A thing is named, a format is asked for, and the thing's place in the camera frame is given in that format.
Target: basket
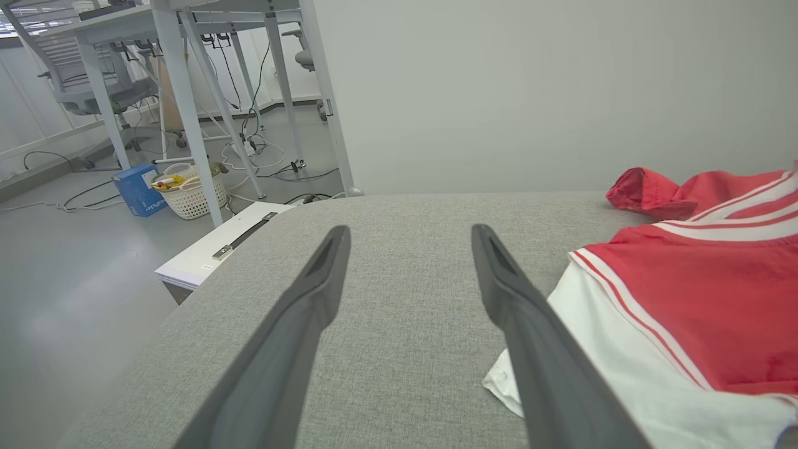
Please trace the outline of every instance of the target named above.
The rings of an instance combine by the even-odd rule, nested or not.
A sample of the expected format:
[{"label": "basket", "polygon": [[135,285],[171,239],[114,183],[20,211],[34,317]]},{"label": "basket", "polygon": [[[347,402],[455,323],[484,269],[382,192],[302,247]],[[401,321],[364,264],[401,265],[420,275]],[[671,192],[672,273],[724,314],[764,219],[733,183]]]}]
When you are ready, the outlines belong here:
[{"label": "basket", "polygon": [[[164,196],[166,204],[175,211],[177,216],[185,220],[194,220],[209,213],[199,179],[200,175],[197,174],[194,165],[186,163],[170,165],[168,169],[164,170],[164,174],[154,181],[174,175],[180,175],[187,178],[187,180],[179,186],[162,191],[160,194]],[[213,176],[213,189],[216,191],[219,207],[227,204],[229,199],[227,190],[224,188],[222,177],[218,173]]]}]

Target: blue box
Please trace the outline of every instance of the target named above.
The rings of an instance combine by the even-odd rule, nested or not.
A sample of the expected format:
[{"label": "blue box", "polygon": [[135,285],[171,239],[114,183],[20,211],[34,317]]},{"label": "blue box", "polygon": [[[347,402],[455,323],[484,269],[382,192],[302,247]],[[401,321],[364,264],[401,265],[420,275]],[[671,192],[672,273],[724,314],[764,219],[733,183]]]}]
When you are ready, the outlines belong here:
[{"label": "blue box", "polygon": [[142,164],[117,173],[112,178],[133,215],[149,217],[167,206],[160,192],[150,185],[157,176],[158,168],[155,165]]}]

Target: gray fabric surface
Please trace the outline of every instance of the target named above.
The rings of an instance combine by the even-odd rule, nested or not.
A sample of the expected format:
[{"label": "gray fabric surface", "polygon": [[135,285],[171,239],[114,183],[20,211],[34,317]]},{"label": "gray fabric surface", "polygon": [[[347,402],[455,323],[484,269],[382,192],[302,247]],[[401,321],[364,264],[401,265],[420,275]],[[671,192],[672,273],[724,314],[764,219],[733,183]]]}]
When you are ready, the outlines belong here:
[{"label": "gray fabric surface", "polygon": [[167,318],[61,446],[170,447],[339,224],[352,229],[349,271],[298,447],[523,446],[523,421],[480,385],[505,343],[480,301],[471,225],[491,225],[547,295],[567,251],[644,220],[601,193],[360,197],[281,213]]}]

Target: white wall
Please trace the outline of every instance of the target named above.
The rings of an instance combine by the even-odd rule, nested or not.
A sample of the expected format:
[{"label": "white wall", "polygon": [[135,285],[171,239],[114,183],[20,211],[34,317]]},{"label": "white wall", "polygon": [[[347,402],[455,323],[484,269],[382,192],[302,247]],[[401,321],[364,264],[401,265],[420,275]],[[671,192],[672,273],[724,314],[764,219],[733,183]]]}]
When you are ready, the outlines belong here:
[{"label": "white wall", "polygon": [[685,181],[798,155],[794,0],[315,7],[366,194],[606,190],[639,165]]}]

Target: white cable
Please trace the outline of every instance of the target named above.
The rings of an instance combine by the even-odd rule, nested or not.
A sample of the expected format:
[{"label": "white cable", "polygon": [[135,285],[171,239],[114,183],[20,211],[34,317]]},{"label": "white cable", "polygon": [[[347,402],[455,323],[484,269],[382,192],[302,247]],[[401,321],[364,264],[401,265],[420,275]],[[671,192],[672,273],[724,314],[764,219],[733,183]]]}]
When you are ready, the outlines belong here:
[{"label": "white cable", "polygon": [[247,175],[246,177],[244,177],[244,180],[243,180],[243,181],[241,181],[241,182],[239,182],[238,184],[236,184],[236,185],[234,185],[234,186],[230,187],[229,189],[227,189],[227,191],[228,191],[228,192],[232,192],[233,190],[236,190],[238,187],[241,187],[242,185],[244,185],[244,183],[245,183],[245,182],[247,182],[247,181],[249,181],[249,175]]},{"label": "white cable", "polygon": [[251,202],[251,203],[254,203],[254,202],[255,202],[255,200],[251,200],[251,199],[249,199],[249,198],[242,197],[241,195],[236,195],[236,194],[234,194],[234,193],[228,193],[227,195],[230,195],[231,197],[234,197],[234,198],[238,198],[238,199],[240,199],[240,200],[249,201],[249,202]]},{"label": "white cable", "polygon": [[13,207],[13,208],[0,209],[0,212],[7,212],[7,211],[12,211],[12,210],[17,210],[17,209],[24,209],[24,208],[29,208],[30,206],[36,206],[36,205],[45,205],[45,206],[55,206],[56,209],[62,210],[64,212],[66,212],[66,213],[73,213],[73,212],[75,212],[78,209],[100,210],[100,209],[105,209],[105,208],[107,208],[109,206],[118,205],[120,203],[124,203],[124,201],[123,200],[114,201],[114,202],[108,203],[106,205],[99,205],[97,207],[77,206],[77,207],[72,208],[72,209],[67,209],[64,206],[60,205],[59,203],[48,203],[47,201],[37,201],[35,203],[30,203],[28,205],[21,205],[21,206],[17,206],[17,207]]},{"label": "white cable", "polygon": [[[252,137],[254,137],[254,136],[260,137],[258,134],[253,134]],[[257,168],[257,169],[267,169],[269,167],[274,167],[276,165],[282,164],[282,162],[286,160],[286,150],[280,148],[280,145],[273,144],[273,143],[269,142],[266,139],[263,139],[263,141],[265,143],[269,144],[269,145],[276,146],[280,151],[282,151],[282,157],[280,158],[279,161],[275,162],[274,164],[271,164],[271,165],[255,165],[255,168]],[[232,145],[233,145],[232,143],[229,143],[229,144],[225,145],[224,148],[222,149],[222,163],[225,164],[226,166],[230,167],[231,169],[234,169],[234,170],[246,170],[246,168],[244,168],[244,167],[236,167],[235,165],[227,162],[227,156],[224,155],[224,152],[227,151],[227,149],[230,148]]]}]

